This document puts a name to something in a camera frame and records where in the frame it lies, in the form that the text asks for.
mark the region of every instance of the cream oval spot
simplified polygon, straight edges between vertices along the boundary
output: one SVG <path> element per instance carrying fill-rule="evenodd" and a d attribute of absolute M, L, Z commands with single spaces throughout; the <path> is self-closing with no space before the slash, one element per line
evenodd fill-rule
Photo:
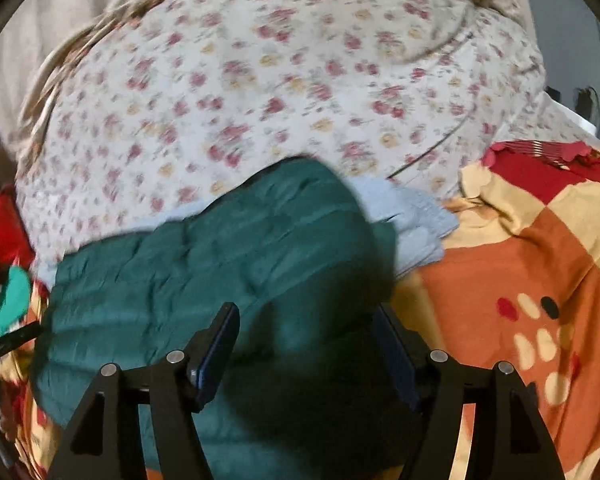
<path fill-rule="evenodd" d="M 558 328 L 556 337 L 558 339 L 558 344 L 560 345 L 560 348 L 563 348 L 564 350 L 568 350 L 569 348 L 571 348 L 571 341 L 573 341 L 574 332 L 575 328 L 571 323 L 562 325 Z"/>
<path fill-rule="evenodd" d="M 521 370 L 529 370 L 536 362 L 536 351 L 529 339 L 518 333 L 513 336 L 513 343 L 518 350 L 518 367 Z"/>
<path fill-rule="evenodd" d="M 567 397 L 571 381 L 558 372 L 551 372 L 544 382 L 544 396 L 551 406 L 560 406 Z"/>
<path fill-rule="evenodd" d="M 540 319 L 540 308 L 536 305 L 534 300 L 528 297 L 528 295 L 519 294 L 517 300 L 522 311 L 531 319 Z"/>
<path fill-rule="evenodd" d="M 545 363 L 548 363 L 555 357 L 555 354 L 558 351 L 557 345 L 554 343 L 549 331 L 545 328 L 538 329 L 536 340 L 538 342 L 538 353 L 540 354 L 540 358 Z"/>

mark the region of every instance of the red oval spot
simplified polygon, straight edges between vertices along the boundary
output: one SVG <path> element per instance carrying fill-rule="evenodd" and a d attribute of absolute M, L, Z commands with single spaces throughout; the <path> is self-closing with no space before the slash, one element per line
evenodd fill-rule
<path fill-rule="evenodd" d="M 571 368 L 571 380 L 573 381 L 577 376 L 580 375 L 580 369 L 582 368 L 578 354 L 573 354 L 571 356 L 569 365 Z"/>
<path fill-rule="evenodd" d="M 518 320 L 518 311 L 513 303 L 511 303 L 507 298 L 500 298 L 497 301 L 496 306 L 498 308 L 498 314 L 500 314 L 502 317 L 506 317 L 511 321 Z"/>

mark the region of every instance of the light blue cloth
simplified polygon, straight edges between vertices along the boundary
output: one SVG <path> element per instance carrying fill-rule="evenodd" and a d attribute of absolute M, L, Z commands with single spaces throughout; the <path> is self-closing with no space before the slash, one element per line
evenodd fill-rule
<path fill-rule="evenodd" d="M 389 221 L 398 235 L 395 274 L 399 278 L 415 267 L 440 261 L 442 238 L 458 227 L 458 219 L 430 194 L 394 184 L 379 177 L 356 176 L 344 179 L 355 195 L 367 221 Z M 168 221 L 203 212 L 214 200 L 195 200 L 171 211 L 144 218 L 127 232 L 151 231 Z M 56 282 L 55 262 L 41 262 L 37 277 L 51 290 Z"/>

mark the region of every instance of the red cloth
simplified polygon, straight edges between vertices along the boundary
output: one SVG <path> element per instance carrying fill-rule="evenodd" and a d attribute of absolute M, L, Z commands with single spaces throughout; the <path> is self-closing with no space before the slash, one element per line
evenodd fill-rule
<path fill-rule="evenodd" d="M 6 187 L 0 192 L 0 266 L 18 265 L 28 270 L 34 257 L 16 208 L 13 187 Z"/>

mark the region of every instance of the teal fabric patch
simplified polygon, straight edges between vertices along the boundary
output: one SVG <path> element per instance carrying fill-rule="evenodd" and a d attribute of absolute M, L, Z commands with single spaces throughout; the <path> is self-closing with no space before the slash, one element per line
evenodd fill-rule
<path fill-rule="evenodd" d="M 31 376 L 66 425 L 99 368 L 184 348 L 225 301 L 240 308 L 215 400 L 194 416 L 216 480 L 360 478 L 404 461 L 410 414 L 370 336 L 396 237 L 344 184 L 295 158 L 202 214 L 89 244 L 60 263 Z M 144 456 L 159 469 L 149 410 Z"/>
<path fill-rule="evenodd" d="M 0 291 L 0 337 L 27 313 L 31 298 L 31 281 L 27 271 L 10 267 L 7 282 Z"/>

